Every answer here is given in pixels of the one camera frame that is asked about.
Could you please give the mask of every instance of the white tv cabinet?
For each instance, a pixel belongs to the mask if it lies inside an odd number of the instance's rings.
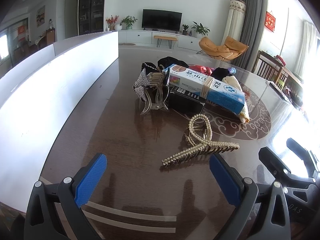
[[[119,31],[119,43],[134,43],[137,46],[156,47],[157,39],[153,36],[166,36],[177,38],[178,41],[172,43],[172,49],[183,50],[191,53],[201,51],[199,47],[200,39],[182,35],[181,33],[168,33],[159,31],[142,31],[142,30],[121,30]],[[169,48],[168,41],[162,40],[160,48]]]

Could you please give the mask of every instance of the glass door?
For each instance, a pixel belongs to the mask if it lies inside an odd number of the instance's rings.
[[[91,0],[91,32],[103,32],[104,0]]]
[[[104,0],[79,0],[79,35],[103,32]]]
[[[90,33],[91,0],[79,0],[79,35]]]
[[[12,66],[30,56],[28,43],[28,18],[8,27],[9,54],[12,58]]]

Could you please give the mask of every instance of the potted plant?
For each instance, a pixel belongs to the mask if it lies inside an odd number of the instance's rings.
[[[118,18],[119,15],[116,15],[115,17],[111,15],[111,18],[106,18],[106,22],[108,23],[110,30],[113,31],[115,29],[115,23],[117,22]]]
[[[201,23],[200,25],[198,25],[196,22],[193,23],[194,25],[191,27],[191,29],[196,30],[196,38],[201,39],[203,36],[208,35],[208,33],[210,32],[210,30],[207,27],[203,27]]]
[[[187,35],[187,29],[189,28],[189,25],[183,24],[182,27],[183,27],[182,35]]]
[[[124,23],[127,25],[126,30],[132,30],[132,25],[137,21],[137,19],[134,16],[128,15],[126,18],[124,18],[121,23]]]

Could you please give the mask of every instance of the white wall partition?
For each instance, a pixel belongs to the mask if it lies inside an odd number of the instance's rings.
[[[118,32],[84,42],[35,71],[2,105],[0,202],[26,212],[58,133],[118,53]]]
[[[31,73],[55,57],[53,44],[30,55],[0,78],[0,108]]]

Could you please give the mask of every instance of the red hanging decoration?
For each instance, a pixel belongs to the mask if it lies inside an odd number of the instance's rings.
[[[264,25],[272,32],[275,32],[276,18],[274,18],[269,12],[266,14],[266,22]]]
[[[23,41],[25,40],[25,27],[24,25],[18,27],[18,41]]]

